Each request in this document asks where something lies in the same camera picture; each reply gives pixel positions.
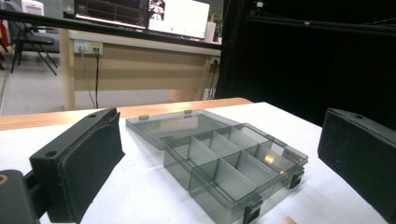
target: white table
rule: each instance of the white table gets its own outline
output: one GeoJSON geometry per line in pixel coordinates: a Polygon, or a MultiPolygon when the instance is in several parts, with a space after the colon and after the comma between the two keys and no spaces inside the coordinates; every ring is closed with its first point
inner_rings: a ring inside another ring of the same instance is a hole
{"type": "MultiPolygon", "coordinates": [[[[386,223],[339,175],[318,158],[321,128],[266,103],[208,109],[248,122],[308,155],[296,189],[264,202],[255,223],[386,223]]],[[[29,157],[71,125],[0,132],[0,170],[31,170],[29,157]]],[[[163,167],[158,151],[120,121],[125,157],[115,167],[82,223],[212,223],[205,211],[163,167]]],[[[49,223],[44,215],[41,223],[49,223]]]]}

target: black latch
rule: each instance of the black latch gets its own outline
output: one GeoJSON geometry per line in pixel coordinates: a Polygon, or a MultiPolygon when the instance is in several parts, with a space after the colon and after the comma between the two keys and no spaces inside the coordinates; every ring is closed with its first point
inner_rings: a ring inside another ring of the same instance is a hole
{"type": "Polygon", "coordinates": [[[251,206],[245,207],[243,224],[248,224],[259,216],[262,207],[262,199],[258,200],[251,206]]]}

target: box lid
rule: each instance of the box lid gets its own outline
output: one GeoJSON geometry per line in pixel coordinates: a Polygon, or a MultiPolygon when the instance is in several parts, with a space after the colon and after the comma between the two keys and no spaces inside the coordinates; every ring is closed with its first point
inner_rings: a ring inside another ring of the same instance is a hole
{"type": "Polygon", "coordinates": [[[165,142],[197,133],[233,126],[238,122],[204,110],[139,116],[126,120],[126,125],[159,150],[165,142]]]}

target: table surface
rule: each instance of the table surface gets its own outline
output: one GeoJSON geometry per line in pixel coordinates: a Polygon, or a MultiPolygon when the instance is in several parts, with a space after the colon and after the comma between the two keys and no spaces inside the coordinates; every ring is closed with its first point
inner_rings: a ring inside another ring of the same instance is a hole
{"type": "MultiPolygon", "coordinates": [[[[301,184],[295,189],[282,189],[266,200],[256,223],[283,223],[286,217],[297,223],[386,223],[318,158],[321,128],[272,105],[252,104],[239,98],[185,105],[122,107],[120,111],[123,118],[129,118],[197,108],[209,108],[207,111],[227,119],[248,122],[309,157],[301,184]]],[[[47,114],[48,118],[46,115],[1,118],[0,127],[8,124],[14,130],[0,132],[0,170],[17,169],[26,174],[31,169],[30,155],[91,112],[47,114]],[[43,126],[40,118],[51,126],[36,127],[43,126]]],[[[163,151],[127,128],[125,119],[120,120],[120,134],[125,157],[93,200],[82,223],[213,223],[163,167],[163,151]]],[[[47,216],[40,221],[50,223],[47,216]]]]}
{"type": "MultiPolygon", "coordinates": [[[[173,103],[161,105],[137,105],[118,107],[121,118],[131,118],[142,115],[155,115],[172,113],[183,110],[207,109],[228,105],[245,105],[251,102],[244,98],[229,98],[211,101],[195,101],[186,103],[173,103]]],[[[97,109],[90,110],[74,110],[66,112],[54,112],[32,115],[17,115],[0,117],[0,131],[33,128],[49,125],[76,123],[85,116],[97,111],[97,109]]]]}

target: black foam block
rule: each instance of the black foam block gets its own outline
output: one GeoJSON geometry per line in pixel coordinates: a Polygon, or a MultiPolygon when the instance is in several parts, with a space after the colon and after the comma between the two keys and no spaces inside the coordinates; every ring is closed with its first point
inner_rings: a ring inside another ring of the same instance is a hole
{"type": "Polygon", "coordinates": [[[387,222],[396,222],[396,132],[364,116],[328,109],[318,156],[387,222]]]}
{"type": "Polygon", "coordinates": [[[38,183],[52,202],[52,222],[79,223],[124,153],[120,113],[115,108],[93,113],[32,155],[38,183]]]}

